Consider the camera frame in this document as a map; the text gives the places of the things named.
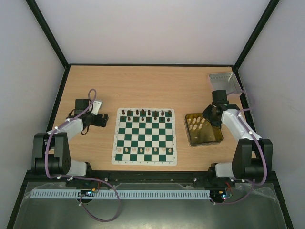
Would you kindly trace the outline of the gold tin tray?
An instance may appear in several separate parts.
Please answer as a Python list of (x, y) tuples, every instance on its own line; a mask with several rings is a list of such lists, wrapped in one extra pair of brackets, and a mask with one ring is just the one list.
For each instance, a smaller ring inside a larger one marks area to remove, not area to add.
[(212, 127), (201, 113), (187, 114), (184, 123), (191, 147), (215, 145), (224, 139), (222, 131)]

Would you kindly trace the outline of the green white chess board mat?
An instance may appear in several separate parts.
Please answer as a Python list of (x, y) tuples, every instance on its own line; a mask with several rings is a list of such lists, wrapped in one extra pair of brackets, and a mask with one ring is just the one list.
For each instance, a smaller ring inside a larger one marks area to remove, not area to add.
[(176, 166), (175, 111), (165, 108), (119, 108), (117, 111), (112, 164)]

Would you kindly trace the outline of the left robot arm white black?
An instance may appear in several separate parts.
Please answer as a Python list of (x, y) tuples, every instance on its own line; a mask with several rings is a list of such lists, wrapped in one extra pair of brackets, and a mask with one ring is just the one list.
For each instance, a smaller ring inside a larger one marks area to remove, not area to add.
[(46, 133), (38, 133), (33, 139), (31, 170), (36, 175), (86, 177), (91, 175), (92, 167), (88, 162), (71, 158), (69, 141), (77, 134), (86, 135), (90, 126), (105, 127), (109, 119), (100, 114), (102, 101), (76, 99), (64, 123)]

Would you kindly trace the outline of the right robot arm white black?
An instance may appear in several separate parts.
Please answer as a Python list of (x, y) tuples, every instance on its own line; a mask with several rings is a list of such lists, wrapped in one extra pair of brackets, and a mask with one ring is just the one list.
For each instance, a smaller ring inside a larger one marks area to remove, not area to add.
[(224, 178), (247, 181), (255, 186), (265, 183), (271, 171), (273, 144), (257, 134), (242, 116), (236, 104), (228, 101), (226, 90), (212, 91), (212, 103), (203, 111), (203, 118), (212, 127), (221, 129), (224, 125), (237, 141), (231, 162), (215, 163), (208, 175), (208, 182), (218, 187)]

